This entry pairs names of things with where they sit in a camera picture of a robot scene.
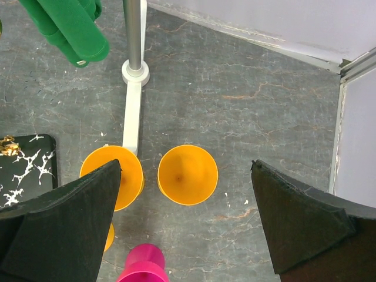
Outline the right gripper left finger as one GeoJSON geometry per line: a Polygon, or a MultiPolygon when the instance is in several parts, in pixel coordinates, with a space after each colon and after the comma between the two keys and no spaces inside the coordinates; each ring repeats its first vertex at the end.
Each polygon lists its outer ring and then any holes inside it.
{"type": "Polygon", "coordinates": [[[1,210],[1,281],[96,281],[121,179],[118,160],[1,210]]]}

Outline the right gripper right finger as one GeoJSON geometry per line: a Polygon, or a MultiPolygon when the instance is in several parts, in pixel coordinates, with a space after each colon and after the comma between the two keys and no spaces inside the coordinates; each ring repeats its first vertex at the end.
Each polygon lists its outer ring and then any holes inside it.
{"type": "Polygon", "coordinates": [[[374,281],[375,209],[255,160],[251,180],[281,281],[374,281]]]}

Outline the gold wine glass rack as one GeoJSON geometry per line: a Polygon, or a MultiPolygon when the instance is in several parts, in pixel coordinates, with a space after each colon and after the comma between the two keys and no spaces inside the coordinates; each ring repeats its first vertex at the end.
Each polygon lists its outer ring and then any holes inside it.
{"type": "Polygon", "coordinates": [[[1,137],[1,208],[58,187],[56,141],[47,134],[1,137]]]}

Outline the silver white clothes rail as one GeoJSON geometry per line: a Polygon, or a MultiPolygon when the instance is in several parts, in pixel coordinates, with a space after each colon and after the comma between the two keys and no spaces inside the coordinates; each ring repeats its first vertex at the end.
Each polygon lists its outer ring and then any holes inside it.
{"type": "Polygon", "coordinates": [[[122,65],[126,89],[125,118],[122,146],[135,155],[139,147],[142,87],[148,83],[150,72],[144,60],[147,2],[123,1],[128,60],[122,65]]]}

